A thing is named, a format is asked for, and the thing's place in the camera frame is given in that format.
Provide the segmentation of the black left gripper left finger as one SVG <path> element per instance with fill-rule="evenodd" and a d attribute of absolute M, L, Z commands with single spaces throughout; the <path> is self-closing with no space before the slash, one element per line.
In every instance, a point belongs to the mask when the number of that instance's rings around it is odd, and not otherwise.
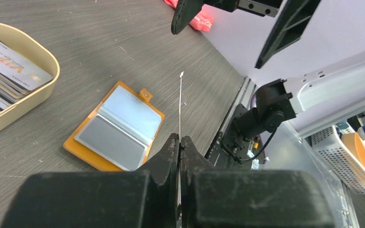
<path fill-rule="evenodd" d="M 173 228 L 179 136 L 135 171 L 46 172 L 23 182 L 3 228 Z"/>

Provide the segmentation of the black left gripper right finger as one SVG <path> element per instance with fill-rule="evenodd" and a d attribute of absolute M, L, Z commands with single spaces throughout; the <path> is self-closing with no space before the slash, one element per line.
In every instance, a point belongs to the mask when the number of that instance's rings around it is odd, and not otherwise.
<path fill-rule="evenodd" d="M 189 136 L 180 148 L 183 227 L 335 227 L 322 188 L 309 173 L 218 169 Z"/>

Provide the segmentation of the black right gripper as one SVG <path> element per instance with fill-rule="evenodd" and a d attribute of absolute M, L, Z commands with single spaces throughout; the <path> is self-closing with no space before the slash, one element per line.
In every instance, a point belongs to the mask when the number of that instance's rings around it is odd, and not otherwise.
<path fill-rule="evenodd" d="M 246 11 L 261 17 L 275 17 L 282 0 L 179 0 L 171 22 L 171 33 L 178 35 L 185 29 L 204 4 L 226 12 Z M 261 69 L 276 53 L 301 39 L 320 0 L 288 0 L 272 28 L 255 64 Z"/>

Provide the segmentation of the orange leather card holder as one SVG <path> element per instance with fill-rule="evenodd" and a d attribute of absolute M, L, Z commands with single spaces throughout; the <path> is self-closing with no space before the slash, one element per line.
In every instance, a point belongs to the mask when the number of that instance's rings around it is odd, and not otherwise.
<path fill-rule="evenodd" d="M 164 120 L 145 88 L 119 81 L 75 129 L 63 147 L 100 171 L 135 171 L 143 165 Z"/>

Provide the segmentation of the beige oval card tray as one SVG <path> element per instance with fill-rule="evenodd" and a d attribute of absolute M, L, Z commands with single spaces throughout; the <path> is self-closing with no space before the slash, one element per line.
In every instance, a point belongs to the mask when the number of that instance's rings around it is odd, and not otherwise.
<path fill-rule="evenodd" d="M 60 75 L 54 55 L 27 33 L 0 23 L 0 41 L 53 76 L 53 79 L 0 112 L 0 131 L 48 99 Z"/>

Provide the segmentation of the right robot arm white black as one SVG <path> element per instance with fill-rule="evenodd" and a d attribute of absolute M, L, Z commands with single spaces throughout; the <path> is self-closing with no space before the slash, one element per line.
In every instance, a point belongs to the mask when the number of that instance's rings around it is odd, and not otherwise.
<path fill-rule="evenodd" d="M 255 64 L 261 69 L 273 55 L 301 39 L 319 6 L 318 0 L 180 0 L 171 23 L 179 34 L 204 5 L 233 12 L 240 9 L 259 16 L 276 17 Z M 354 88 L 365 88 L 365 51 L 303 77 L 277 79 L 261 86 L 254 94 L 256 106 L 239 104 L 221 139 L 221 147 L 239 163 L 248 162 L 250 142 L 263 132 L 274 135 L 282 122 L 294 119 L 307 109 L 346 95 Z"/>

